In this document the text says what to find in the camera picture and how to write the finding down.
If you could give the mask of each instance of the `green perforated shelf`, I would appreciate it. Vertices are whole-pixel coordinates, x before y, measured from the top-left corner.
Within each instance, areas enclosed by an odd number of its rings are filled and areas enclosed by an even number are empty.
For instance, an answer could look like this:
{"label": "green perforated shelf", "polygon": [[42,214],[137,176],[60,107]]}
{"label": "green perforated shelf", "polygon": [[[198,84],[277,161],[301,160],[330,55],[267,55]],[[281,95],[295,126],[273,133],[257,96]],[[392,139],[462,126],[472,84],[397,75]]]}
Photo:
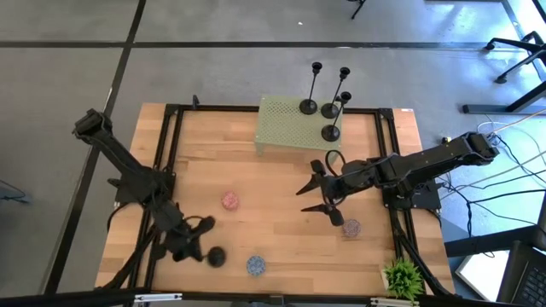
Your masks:
{"label": "green perforated shelf", "polygon": [[[258,128],[254,142],[258,154],[263,152],[263,145],[279,145],[296,148],[319,150],[339,149],[340,141],[327,142],[321,136],[321,129],[331,125],[334,120],[321,115],[322,105],[329,103],[317,101],[318,110],[312,115],[305,115],[299,110],[301,97],[264,96],[259,105]],[[336,126],[341,131],[342,116]]]}

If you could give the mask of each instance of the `green plant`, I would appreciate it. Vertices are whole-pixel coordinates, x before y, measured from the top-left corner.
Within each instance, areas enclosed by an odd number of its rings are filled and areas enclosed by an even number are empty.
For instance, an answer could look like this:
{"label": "green plant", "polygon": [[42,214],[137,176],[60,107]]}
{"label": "green plant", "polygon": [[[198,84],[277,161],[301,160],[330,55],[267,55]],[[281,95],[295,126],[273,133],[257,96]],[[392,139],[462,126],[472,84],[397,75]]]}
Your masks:
{"label": "green plant", "polygon": [[423,293],[421,273],[411,261],[405,259],[393,261],[392,266],[385,267],[384,272],[389,283],[387,288],[389,295],[413,302],[417,294]]}

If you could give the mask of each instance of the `wooden tabletop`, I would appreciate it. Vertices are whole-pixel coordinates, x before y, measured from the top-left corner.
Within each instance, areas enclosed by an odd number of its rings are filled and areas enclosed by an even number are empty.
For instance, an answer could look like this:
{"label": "wooden tabletop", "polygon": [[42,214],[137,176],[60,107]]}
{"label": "wooden tabletop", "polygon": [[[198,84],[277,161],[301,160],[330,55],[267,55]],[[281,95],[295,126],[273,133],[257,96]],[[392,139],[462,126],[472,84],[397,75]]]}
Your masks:
{"label": "wooden tabletop", "polygon": [[[153,164],[164,108],[164,104],[142,106],[131,153],[144,165]],[[421,150],[413,111],[395,109],[394,115],[402,155]],[[253,144],[257,119],[258,113],[184,112],[173,199],[186,216],[216,218],[214,229],[201,237],[202,249],[221,246],[227,261],[214,269],[193,259],[175,263],[167,255],[157,263],[153,290],[386,295],[380,271],[394,259],[394,247],[380,191],[368,189],[340,205],[345,219],[354,218],[362,224],[356,238],[344,237],[341,228],[331,226],[321,213],[300,212],[322,202],[319,189],[301,196],[295,193],[311,177],[309,162],[323,160],[324,152],[269,146],[259,157]],[[341,151],[347,160],[380,155],[373,116],[344,116]],[[340,159],[334,168],[340,168]],[[240,197],[237,211],[221,206],[227,191]],[[453,292],[438,220],[426,211],[412,212],[421,257]],[[97,286],[110,281],[131,255],[141,216],[140,206],[129,205],[113,219]],[[266,262],[266,272],[260,277],[252,277],[246,270],[253,255]],[[142,262],[139,285],[147,263],[148,255]]]}

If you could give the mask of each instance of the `laptop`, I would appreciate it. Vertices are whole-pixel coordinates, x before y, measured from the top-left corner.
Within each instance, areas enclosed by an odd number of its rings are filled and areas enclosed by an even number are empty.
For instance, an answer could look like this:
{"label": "laptop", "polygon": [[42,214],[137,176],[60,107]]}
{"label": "laptop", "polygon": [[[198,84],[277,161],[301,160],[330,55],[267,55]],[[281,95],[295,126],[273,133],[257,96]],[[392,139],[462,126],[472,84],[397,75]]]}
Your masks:
{"label": "laptop", "polygon": [[546,255],[516,241],[508,256],[497,302],[546,307]]}

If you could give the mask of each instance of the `textured ball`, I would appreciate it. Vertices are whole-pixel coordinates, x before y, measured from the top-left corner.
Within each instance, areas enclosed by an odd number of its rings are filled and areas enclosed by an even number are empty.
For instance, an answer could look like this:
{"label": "textured ball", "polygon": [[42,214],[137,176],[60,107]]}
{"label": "textured ball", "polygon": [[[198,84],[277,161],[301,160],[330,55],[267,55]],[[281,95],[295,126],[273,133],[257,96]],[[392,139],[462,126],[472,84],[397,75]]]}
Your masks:
{"label": "textured ball", "polygon": [[360,223],[356,219],[348,219],[343,224],[343,234],[349,238],[356,237],[360,230]]}
{"label": "textured ball", "polygon": [[265,260],[260,256],[252,256],[247,261],[247,272],[252,276],[260,276],[265,272]]}
{"label": "textured ball", "polygon": [[239,198],[233,191],[229,191],[224,194],[224,197],[222,198],[222,206],[226,210],[236,210],[239,207]]}

